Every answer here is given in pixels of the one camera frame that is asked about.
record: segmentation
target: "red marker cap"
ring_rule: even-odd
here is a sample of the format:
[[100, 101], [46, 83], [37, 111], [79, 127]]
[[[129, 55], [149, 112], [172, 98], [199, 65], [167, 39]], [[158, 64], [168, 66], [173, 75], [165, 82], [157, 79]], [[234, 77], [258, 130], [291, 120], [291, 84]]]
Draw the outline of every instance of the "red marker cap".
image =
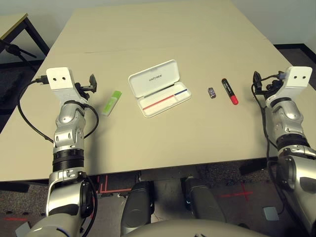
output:
[[234, 105], [237, 105], [237, 104], [238, 104], [238, 99], [237, 99], [237, 97], [236, 97], [235, 95], [232, 95], [232, 96], [231, 96], [231, 101], [232, 101], [232, 103], [233, 103]]

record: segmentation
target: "black marker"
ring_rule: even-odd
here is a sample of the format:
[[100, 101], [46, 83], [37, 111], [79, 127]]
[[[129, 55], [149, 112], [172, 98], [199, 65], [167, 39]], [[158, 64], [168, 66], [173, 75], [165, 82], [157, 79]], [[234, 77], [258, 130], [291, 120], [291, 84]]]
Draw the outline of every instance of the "black marker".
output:
[[231, 86], [228, 84], [228, 81], [226, 80], [226, 78], [222, 79], [222, 84], [223, 84], [223, 86], [224, 86], [229, 98], [231, 99], [232, 103], [234, 105], [237, 105], [238, 104], [238, 99], [235, 96]]

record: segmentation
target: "green highlighter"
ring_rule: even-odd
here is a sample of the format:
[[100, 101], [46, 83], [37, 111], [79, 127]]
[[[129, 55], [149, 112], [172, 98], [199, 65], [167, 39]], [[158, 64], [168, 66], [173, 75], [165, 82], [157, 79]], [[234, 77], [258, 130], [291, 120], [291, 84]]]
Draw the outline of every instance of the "green highlighter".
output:
[[108, 101], [107, 105], [104, 107], [102, 114], [109, 116], [112, 109], [114, 108], [115, 104], [119, 100], [120, 96], [122, 95], [122, 92], [116, 90], [114, 91], [113, 95], [111, 96], [110, 100]]

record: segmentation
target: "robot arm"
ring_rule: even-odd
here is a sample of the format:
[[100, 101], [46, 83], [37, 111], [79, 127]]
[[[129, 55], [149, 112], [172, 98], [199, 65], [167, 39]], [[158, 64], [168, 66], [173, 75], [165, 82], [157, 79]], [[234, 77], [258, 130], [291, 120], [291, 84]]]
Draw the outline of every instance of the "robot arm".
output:
[[96, 191], [84, 169], [84, 109], [88, 94], [96, 91], [94, 76], [91, 86], [74, 84], [68, 68], [51, 68], [46, 71], [49, 85], [61, 102], [54, 134], [53, 172], [49, 176], [46, 217], [33, 226], [27, 237], [79, 236], [84, 219], [96, 215]]
[[280, 188], [290, 211], [301, 221], [309, 235], [315, 235], [316, 223], [316, 151], [313, 150], [301, 126], [303, 115], [295, 97], [308, 85], [312, 69], [290, 67], [279, 73], [278, 79], [261, 90], [261, 77], [255, 72], [255, 94], [263, 94], [271, 110], [273, 137], [278, 149], [276, 172]]

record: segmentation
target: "blue stripe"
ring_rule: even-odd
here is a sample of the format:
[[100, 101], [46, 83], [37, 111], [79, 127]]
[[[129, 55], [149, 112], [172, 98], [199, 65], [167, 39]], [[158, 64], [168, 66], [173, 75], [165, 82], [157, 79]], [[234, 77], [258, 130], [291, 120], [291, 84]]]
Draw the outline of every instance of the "blue stripe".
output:
[[180, 93], [182, 93], [182, 92], [185, 92], [185, 91], [187, 91], [187, 90], [188, 90], [188, 89], [181, 90], [181, 91], [179, 91], [179, 92], [175, 93], [174, 95], [178, 95], [178, 94], [180, 94]]

